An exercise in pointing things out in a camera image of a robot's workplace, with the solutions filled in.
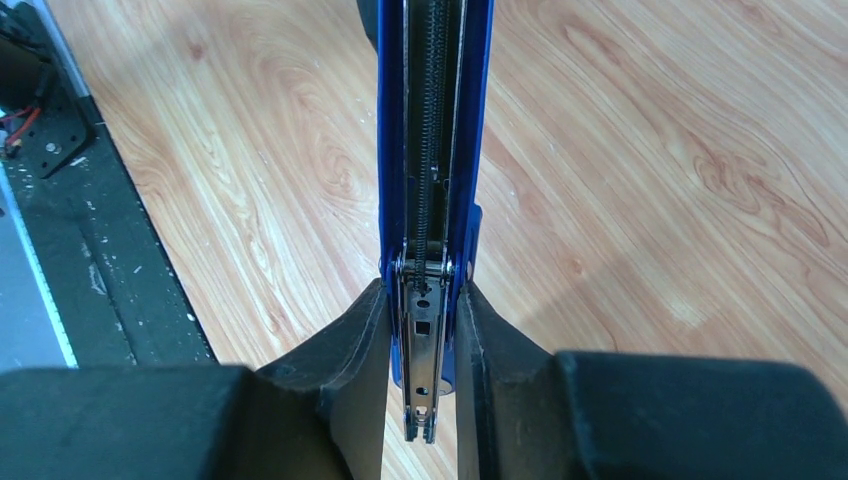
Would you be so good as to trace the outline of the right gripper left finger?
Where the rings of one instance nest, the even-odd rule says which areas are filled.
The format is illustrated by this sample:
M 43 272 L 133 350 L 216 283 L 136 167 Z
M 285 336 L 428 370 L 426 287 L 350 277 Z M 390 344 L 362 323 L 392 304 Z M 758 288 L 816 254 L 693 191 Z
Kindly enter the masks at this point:
M 5 479 L 377 479 L 389 308 L 372 281 L 258 369 L 26 369 L 1 378 Z

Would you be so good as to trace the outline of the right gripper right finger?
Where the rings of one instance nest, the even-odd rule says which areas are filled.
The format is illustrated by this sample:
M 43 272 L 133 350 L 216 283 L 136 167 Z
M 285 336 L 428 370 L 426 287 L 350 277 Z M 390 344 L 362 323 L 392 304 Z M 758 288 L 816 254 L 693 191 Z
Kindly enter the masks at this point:
M 847 421 L 772 361 L 548 353 L 473 284 L 456 307 L 462 479 L 843 479 Z

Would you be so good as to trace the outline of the blue stapler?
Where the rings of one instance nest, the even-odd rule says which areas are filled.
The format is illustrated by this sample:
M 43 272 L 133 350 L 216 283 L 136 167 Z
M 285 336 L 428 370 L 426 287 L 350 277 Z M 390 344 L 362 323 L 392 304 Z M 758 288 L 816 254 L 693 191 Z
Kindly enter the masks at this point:
M 494 5 L 375 7 L 380 273 L 407 441 L 433 443 L 456 385 L 459 294 L 474 271 L 475 201 Z

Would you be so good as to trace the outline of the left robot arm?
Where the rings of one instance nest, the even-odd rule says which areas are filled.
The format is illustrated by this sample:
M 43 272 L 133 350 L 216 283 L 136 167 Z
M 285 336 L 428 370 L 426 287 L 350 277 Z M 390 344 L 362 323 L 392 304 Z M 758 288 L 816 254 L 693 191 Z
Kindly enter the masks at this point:
M 1 109 L 40 106 L 56 83 L 56 69 L 45 57 L 1 35 Z

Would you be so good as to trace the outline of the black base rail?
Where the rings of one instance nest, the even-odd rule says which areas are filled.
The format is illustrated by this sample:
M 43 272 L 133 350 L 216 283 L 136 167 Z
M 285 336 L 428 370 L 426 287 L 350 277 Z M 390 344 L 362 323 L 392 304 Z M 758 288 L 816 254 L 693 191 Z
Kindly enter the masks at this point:
M 1 368 L 217 359 L 44 1 L 1 35 L 51 62 L 46 101 L 1 109 Z

